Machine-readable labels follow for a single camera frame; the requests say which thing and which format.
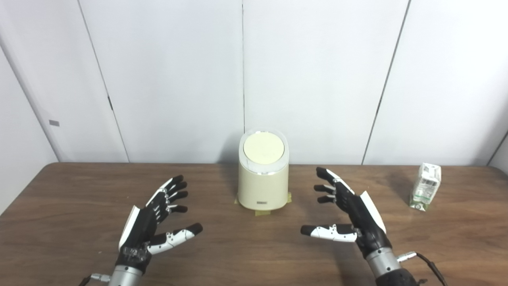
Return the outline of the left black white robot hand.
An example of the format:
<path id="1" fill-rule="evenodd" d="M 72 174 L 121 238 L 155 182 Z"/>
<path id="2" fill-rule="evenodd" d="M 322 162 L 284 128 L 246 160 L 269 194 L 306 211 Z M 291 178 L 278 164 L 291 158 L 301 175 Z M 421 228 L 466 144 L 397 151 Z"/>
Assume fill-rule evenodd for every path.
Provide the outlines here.
<path id="1" fill-rule="evenodd" d="M 186 228 L 156 234 L 159 224 L 170 214 L 187 212 L 186 206 L 174 204 L 174 201 L 188 196 L 186 187 L 187 182 L 180 174 L 163 183 L 143 208 L 133 206 L 118 244 L 116 266 L 145 274 L 153 255 L 175 248 L 203 231 L 200 223 L 194 223 Z"/>

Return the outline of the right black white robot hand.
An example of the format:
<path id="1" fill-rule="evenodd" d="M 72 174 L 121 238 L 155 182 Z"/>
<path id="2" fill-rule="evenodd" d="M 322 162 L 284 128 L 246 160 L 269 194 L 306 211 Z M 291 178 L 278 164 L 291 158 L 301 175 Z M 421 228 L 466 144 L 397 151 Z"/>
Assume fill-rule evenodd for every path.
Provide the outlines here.
<path id="1" fill-rule="evenodd" d="M 333 203 L 348 215 L 350 223 L 304 225 L 300 228 L 301 234 L 336 242 L 354 242 L 364 258 L 372 252 L 393 247 L 368 192 L 356 194 L 341 177 L 323 167 L 316 167 L 316 175 L 328 182 L 328 185 L 314 185 L 315 191 L 326 193 L 325 196 L 317 198 L 317 202 Z"/>

